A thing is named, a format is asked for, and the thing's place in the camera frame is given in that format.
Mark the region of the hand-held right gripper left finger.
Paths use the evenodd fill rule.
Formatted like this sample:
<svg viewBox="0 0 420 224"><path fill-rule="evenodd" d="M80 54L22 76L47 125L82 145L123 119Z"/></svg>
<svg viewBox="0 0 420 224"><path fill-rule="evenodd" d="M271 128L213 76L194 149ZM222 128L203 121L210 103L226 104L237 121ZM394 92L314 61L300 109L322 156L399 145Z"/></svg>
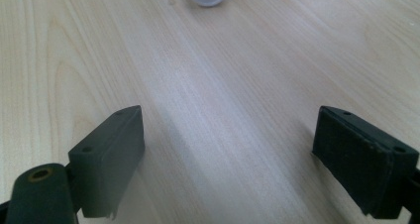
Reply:
<svg viewBox="0 0 420 224"><path fill-rule="evenodd" d="M87 218L114 216L145 152L142 108L121 109L68 152L75 205Z"/></svg>

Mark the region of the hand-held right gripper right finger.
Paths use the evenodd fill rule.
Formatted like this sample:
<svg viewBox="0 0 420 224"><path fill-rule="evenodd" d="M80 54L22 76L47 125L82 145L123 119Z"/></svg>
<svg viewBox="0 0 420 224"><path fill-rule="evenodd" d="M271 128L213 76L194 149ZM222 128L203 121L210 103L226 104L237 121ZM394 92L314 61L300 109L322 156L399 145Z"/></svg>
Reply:
<svg viewBox="0 0 420 224"><path fill-rule="evenodd" d="M420 219L420 152L351 112L322 106L312 153L363 214L396 219L405 208Z"/></svg>

